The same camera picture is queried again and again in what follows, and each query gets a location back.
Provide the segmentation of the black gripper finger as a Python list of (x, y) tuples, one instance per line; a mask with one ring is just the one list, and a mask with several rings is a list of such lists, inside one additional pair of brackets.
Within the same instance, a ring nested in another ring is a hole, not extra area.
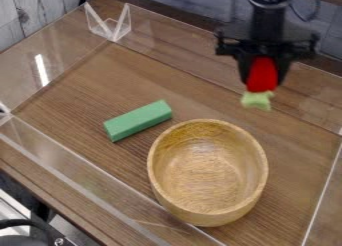
[(277, 85), (281, 85), (290, 66), (291, 66), (291, 60), (285, 58), (276, 58), (275, 64), (276, 64), (276, 71), (277, 71)]
[(239, 69), (239, 76), (240, 76), (240, 81), (243, 84), (247, 83), (247, 79), (248, 79), (248, 74), (249, 74), (249, 69), (251, 69), (251, 65), (252, 65), (252, 57), (239, 54), (237, 58), (237, 69)]

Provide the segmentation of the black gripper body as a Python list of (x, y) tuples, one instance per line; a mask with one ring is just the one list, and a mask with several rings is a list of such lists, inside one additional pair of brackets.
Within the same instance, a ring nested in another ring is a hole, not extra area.
[(219, 29), (215, 32), (215, 38), (215, 54), (219, 56), (232, 56), (235, 59), (267, 56), (272, 59), (300, 60), (315, 56), (319, 34), (310, 32), (303, 39), (295, 37), (290, 40), (261, 41), (228, 37)]

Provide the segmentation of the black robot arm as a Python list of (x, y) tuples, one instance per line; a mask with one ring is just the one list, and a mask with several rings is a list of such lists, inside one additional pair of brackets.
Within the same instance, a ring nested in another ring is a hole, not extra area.
[(315, 56), (319, 34), (285, 19), (292, 0), (247, 1), (251, 18), (215, 29), (215, 54), (235, 59), (240, 81), (256, 93), (273, 91), (291, 63)]

